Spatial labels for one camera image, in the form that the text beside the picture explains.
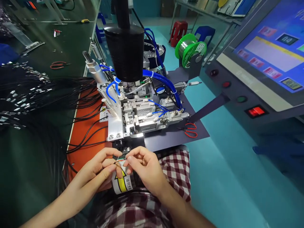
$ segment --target screw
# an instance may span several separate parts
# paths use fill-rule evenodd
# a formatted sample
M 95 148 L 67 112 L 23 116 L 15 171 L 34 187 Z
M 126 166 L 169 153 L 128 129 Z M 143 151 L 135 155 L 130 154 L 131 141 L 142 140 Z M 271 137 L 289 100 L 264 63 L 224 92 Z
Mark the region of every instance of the screw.
M 87 51 L 83 51 L 82 54 L 83 54 L 83 56 L 85 57 L 85 59 L 86 59 L 86 61 L 88 63 L 92 63 L 93 62 L 92 58 L 90 57 L 90 55 L 89 55 L 89 53 Z

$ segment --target white cable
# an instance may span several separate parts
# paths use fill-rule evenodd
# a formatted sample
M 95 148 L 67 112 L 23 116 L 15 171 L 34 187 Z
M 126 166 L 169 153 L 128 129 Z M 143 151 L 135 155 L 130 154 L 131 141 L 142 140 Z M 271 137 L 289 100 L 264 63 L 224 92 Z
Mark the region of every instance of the white cable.
M 141 86 L 137 87 L 135 90 L 129 92 L 129 93 L 125 93 L 125 95 L 129 95 L 129 94 L 132 94 L 134 92 L 136 92 L 137 90 L 139 90 L 140 88 L 142 88 L 143 86 L 149 84 L 150 82 L 146 82 L 145 84 L 142 84 Z

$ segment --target solder wire spool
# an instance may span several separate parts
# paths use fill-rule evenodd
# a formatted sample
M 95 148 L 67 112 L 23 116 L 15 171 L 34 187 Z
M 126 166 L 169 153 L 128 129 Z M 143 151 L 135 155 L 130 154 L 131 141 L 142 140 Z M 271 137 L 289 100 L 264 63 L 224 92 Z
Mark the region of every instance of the solder wire spool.
M 207 52 L 207 44 L 205 42 L 197 42 L 195 35 L 189 33 L 183 36 L 175 48 L 175 56 L 178 59 L 182 59 L 182 65 L 184 68 L 190 67 L 190 59 L 193 55 L 200 53 L 205 55 Z

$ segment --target plaid shirt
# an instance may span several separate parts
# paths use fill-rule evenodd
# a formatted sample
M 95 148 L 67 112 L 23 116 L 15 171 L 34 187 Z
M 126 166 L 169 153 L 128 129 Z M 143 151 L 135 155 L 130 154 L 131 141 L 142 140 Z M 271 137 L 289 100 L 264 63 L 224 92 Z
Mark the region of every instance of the plaid shirt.
M 159 163 L 170 185 L 190 202 L 188 151 L 176 149 L 173 154 L 161 158 Z M 105 207 L 108 209 L 99 219 L 102 224 L 99 227 L 173 227 L 166 208 L 146 188 L 123 195 Z

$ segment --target red button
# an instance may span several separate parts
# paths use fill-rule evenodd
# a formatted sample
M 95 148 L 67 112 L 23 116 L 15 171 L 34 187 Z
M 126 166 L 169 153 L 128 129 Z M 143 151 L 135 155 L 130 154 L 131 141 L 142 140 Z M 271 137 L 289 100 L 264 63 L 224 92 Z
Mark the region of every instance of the red button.
M 228 88 L 230 85 L 231 85 L 231 82 L 224 82 L 224 83 L 222 84 L 222 86 L 223 86 L 224 88 Z
M 252 115 L 253 117 L 255 116 L 259 116 L 265 113 L 265 111 L 263 109 L 261 109 L 260 107 L 255 107 L 253 109 L 250 109 L 248 111 L 250 113 L 250 115 Z

